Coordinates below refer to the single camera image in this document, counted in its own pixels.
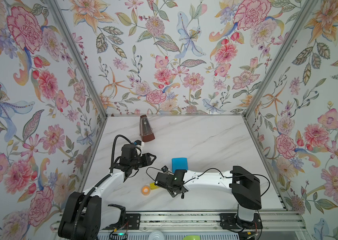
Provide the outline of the blue square paper sheet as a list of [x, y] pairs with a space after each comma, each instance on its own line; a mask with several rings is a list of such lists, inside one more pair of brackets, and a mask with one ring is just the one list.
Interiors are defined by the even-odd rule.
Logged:
[[188, 159], [187, 158], [172, 158], [172, 172], [176, 170], [188, 170]]

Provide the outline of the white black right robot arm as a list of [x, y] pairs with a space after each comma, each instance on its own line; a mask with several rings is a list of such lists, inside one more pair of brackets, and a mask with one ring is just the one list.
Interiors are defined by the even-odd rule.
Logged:
[[234, 166], [224, 173], [216, 168], [203, 173], [189, 170], [175, 170], [173, 174], [158, 173], [154, 183], [166, 189], [173, 198], [197, 189], [232, 194], [238, 203], [237, 218], [240, 222], [253, 222], [255, 213], [262, 208], [260, 180], [240, 166]]

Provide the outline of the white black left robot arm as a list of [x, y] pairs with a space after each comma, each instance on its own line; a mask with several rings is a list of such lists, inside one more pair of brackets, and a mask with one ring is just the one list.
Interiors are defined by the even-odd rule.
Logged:
[[96, 240], [100, 230], [126, 224], [125, 207], [107, 204], [106, 198], [131, 177], [132, 172], [151, 166], [157, 156], [143, 153], [141, 145], [126, 144], [111, 162], [110, 172], [84, 192], [73, 192], [67, 200], [58, 236], [67, 240]]

